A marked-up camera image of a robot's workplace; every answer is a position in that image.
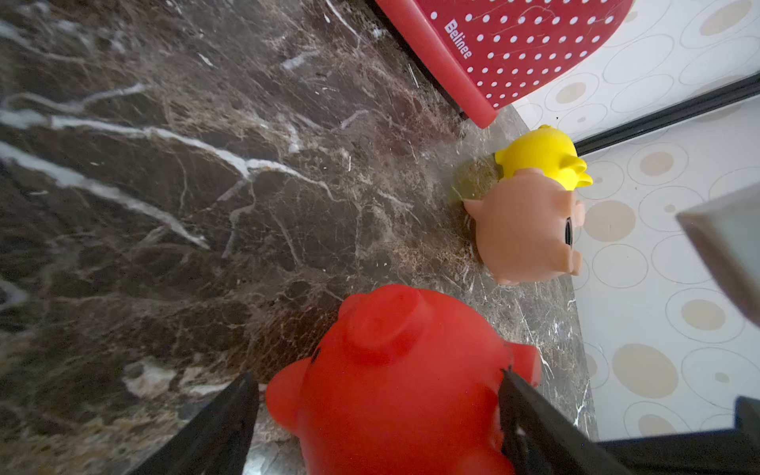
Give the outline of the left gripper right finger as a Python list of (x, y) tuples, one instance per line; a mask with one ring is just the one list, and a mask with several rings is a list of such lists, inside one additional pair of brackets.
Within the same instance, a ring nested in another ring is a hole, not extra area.
[(502, 453), (518, 474), (627, 474), (516, 372), (503, 372), (499, 393)]

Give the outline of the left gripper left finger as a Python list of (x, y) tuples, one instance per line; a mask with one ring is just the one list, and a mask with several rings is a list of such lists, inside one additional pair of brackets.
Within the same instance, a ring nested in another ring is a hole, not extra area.
[(257, 380), (241, 374), (132, 473), (243, 474), (258, 408)]

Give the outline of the red piggy bank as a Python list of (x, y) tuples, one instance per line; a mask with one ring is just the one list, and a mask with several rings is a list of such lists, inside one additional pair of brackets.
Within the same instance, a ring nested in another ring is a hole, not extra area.
[(538, 385), (540, 366), (459, 300), (387, 285), (348, 297), (265, 402), (311, 474), (510, 474), (498, 391), (507, 371)]

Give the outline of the pink piggy bank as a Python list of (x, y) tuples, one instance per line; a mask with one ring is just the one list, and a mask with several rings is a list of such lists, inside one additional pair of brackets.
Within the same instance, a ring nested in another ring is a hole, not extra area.
[(545, 282), (581, 273), (583, 257), (566, 245), (566, 220), (583, 226), (585, 209), (538, 168), (524, 168), (463, 206), (475, 222), (477, 251), (494, 280), (505, 286)]

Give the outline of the yellow piggy bank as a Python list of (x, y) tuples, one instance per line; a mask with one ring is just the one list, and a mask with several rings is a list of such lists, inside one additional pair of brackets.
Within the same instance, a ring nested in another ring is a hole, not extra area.
[(587, 173), (588, 164), (579, 158), (574, 142), (548, 125), (522, 135), (508, 148), (496, 152), (495, 162), (502, 167), (504, 178), (511, 178), (520, 169), (538, 168), (568, 191), (594, 184)]

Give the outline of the black plug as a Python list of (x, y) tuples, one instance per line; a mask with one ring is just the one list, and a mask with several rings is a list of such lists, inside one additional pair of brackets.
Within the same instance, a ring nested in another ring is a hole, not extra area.
[(565, 229), (564, 229), (564, 241), (566, 245), (569, 245), (570, 247), (573, 247), (574, 244), (574, 227), (572, 223), (572, 219), (568, 218), (566, 220)]

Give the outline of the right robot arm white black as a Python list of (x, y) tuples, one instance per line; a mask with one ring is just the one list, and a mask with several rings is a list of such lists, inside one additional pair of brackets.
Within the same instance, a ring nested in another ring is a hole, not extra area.
[(722, 195), (676, 215), (718, 287), (759, 325), (759, 185)]

